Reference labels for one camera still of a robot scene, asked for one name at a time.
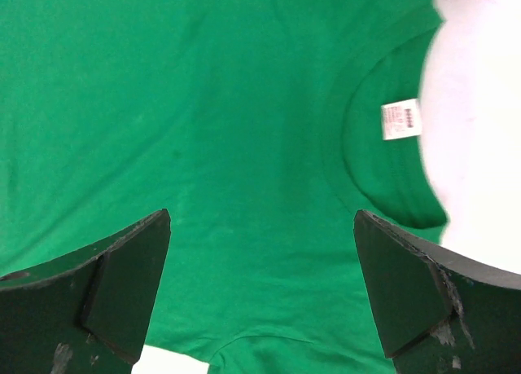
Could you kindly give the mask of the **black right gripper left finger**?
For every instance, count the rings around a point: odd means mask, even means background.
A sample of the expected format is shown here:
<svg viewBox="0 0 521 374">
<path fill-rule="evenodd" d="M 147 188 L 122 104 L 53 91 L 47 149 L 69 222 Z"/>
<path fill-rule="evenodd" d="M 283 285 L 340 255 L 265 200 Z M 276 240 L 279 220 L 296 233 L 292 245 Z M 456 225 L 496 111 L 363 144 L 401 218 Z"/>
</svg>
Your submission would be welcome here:
<svg viewBox="0 0 521 374">
<path fill-rule="evenodd" d="M 158 210 L 114 235 L 1 278 L 1 372 L 130 373 L 170 241 Z"/>
</svg>

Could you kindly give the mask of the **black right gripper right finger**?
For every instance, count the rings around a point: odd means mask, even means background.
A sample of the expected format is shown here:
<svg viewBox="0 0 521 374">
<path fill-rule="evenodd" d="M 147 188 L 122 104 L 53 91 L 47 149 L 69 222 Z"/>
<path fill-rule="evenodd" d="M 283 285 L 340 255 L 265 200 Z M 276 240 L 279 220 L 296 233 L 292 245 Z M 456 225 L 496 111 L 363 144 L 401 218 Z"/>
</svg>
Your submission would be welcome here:
<svg viewBox="0 0 521 374">
<path fill-rule="evenodd" d="M 400 374 L 518 373 L 520 276 L 366 210 L 354 238 L 386 358 Z"/>
</svg>

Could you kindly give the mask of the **green t-shirt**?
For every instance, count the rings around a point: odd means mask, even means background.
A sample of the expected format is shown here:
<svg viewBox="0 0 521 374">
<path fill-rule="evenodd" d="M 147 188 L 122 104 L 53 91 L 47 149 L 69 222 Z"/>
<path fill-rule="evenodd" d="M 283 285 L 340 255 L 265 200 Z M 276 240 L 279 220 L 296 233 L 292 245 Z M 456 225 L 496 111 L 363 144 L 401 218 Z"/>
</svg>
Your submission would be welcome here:
<svg viewBox="0 0 521 374">
<path fill-rule="evenodd" d="M 150 345 L 211 373 L 391 373 L 353 239 L 368 209 L 429 240 L 416 138 L 432 0 L 1 0 L 1 269 L 157 209 Z"/>
</svg>

